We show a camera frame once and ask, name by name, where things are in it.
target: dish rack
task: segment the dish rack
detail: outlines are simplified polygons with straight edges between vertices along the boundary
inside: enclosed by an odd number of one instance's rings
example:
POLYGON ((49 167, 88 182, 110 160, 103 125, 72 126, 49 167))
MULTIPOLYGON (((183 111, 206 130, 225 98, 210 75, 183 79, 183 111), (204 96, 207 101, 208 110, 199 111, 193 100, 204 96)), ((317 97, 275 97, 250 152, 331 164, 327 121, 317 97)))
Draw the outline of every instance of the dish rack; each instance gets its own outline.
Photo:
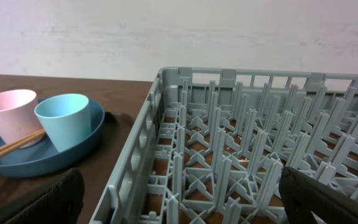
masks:
POLYGON ((358 202, 358 75, 163 68, 91 223, 286 223, 283 166, 358 202))

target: chopstick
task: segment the chopstick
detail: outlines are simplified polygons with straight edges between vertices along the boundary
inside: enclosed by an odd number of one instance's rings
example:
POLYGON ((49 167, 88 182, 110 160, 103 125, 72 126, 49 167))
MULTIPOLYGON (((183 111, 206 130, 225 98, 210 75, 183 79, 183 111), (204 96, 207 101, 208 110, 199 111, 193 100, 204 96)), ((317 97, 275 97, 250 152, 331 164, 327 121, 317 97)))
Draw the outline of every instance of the chopstick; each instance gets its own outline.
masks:
POLYGON ((45 130, 43 128, 43 129, 40 129, 34 133, 29 134, 28 136, 23 137, 22 139, 19 139, 14 142, 11 142, 9 144, 6 144, 4 146, 1 146, 0 147, 0 158, 12 151, 15 151, 16 149, 24 146, 25 144, 33 141, 34 139, 42 137, 44 134, 45 134, 45 130))

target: cup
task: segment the cup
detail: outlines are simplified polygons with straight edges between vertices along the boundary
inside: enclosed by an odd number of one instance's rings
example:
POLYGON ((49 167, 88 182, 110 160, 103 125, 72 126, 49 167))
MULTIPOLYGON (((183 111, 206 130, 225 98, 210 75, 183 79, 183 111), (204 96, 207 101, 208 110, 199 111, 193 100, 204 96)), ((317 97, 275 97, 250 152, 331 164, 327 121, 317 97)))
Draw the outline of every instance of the cup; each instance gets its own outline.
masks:
MULTIPOLYGON (((34 114, 37 94, 32 90, 10 90, 0 93, 0 137, 6 144, 42 128, 34 114)), ((31 146, 38 138, 22 147, 31 146)))
POLYGON ((77 145, 92 132, 89 99, 84 95, 54 96, 34 111, 58 152, 77 145))

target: wall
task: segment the wall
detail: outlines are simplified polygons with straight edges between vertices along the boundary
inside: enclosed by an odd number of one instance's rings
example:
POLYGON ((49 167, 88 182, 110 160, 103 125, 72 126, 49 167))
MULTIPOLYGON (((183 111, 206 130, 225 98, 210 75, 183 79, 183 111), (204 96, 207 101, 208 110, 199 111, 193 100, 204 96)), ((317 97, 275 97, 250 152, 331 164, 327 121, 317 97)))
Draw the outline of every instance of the wall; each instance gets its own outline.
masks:
POLYGON ((0 74, 166 66, 358 73, 358 1, 0 0, 0 74))

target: dark wood surface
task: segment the dark wood surface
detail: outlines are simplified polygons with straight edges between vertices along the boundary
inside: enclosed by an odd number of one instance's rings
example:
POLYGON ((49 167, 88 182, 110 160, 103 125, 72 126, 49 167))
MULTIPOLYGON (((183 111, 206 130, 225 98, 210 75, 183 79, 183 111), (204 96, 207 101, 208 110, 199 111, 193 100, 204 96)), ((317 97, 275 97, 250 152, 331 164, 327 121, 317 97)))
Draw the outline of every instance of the dark wood surface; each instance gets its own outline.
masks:
POLYGON ((97 147, 72 166, 54 174, 31 179, 0 176, 0 206, 45 184, 71 167, 79 167, 85 180, 85 196, 78 223, 88 223, 151 84, 118 80, 0 75, 0 92, 25 88, 36 91, 39 98, 63 93, 81 93, 99 101, 105 111, 113 112, 116 117, 116 122, 104 126, 103 137, 97 147))

